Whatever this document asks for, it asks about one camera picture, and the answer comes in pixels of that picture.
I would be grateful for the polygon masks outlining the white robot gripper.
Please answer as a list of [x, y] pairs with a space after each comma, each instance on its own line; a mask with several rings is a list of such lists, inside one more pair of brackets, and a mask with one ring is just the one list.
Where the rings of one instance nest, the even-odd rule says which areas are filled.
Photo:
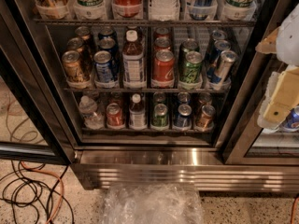
[[289, 64], [285, 71], [271, 74], [259, 110], [257, 124], [274, 130], [299, 105], [299, 4], [255, 50], [277, 54], [280, 61]]

